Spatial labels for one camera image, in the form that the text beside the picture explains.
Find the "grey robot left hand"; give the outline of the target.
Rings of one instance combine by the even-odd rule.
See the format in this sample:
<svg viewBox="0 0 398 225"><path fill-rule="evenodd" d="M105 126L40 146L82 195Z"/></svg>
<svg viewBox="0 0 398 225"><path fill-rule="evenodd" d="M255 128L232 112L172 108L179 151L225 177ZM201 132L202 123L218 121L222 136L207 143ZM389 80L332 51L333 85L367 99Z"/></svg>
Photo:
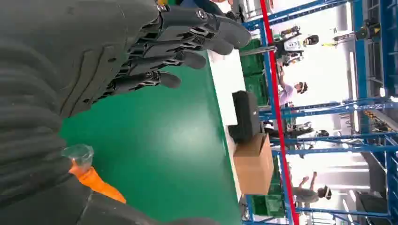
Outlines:
<svg viewBox="0 0 398 225"><path fill-rule="evenodd" d="M91 151L64 152L62 121L146 86L178 88L163 68L203 68L249 31L221 12L155 0L0 3L0 222L155 225L94 179Z"/></svg>

